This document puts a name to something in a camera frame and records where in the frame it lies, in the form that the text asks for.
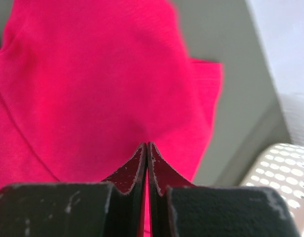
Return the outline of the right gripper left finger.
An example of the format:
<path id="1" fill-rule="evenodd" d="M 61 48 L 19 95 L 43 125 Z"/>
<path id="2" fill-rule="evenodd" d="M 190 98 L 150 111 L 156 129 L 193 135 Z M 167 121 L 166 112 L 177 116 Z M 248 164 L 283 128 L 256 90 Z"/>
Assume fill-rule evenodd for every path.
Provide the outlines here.
<path id="1" fill-rule="evenodd" d="M 0 189 L 0 237 L 141 237 L 147 146 L 101 182 Z"/>

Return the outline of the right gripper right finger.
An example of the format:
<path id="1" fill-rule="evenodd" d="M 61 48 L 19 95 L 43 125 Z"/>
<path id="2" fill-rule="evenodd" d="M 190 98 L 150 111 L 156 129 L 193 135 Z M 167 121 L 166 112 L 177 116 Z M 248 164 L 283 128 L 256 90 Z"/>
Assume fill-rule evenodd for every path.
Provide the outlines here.
<path id="1" fill-rule="evenodd" d="M 150 227 L 153 237 L 297 237 L 277 191 L 267 187 L 196 186 L 148 143 Z"/>

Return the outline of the red t shirt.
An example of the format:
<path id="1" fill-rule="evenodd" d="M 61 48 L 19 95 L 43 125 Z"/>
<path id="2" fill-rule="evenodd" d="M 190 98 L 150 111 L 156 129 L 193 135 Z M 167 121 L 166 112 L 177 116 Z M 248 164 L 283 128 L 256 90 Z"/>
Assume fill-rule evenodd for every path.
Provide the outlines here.
<path id="1" fill-rule="evenodd" d="M 0 45 L 0 189 L 101 182 L 142 143 L 192 180 L 224 68 L 168 0 L 16 0 Z"/>

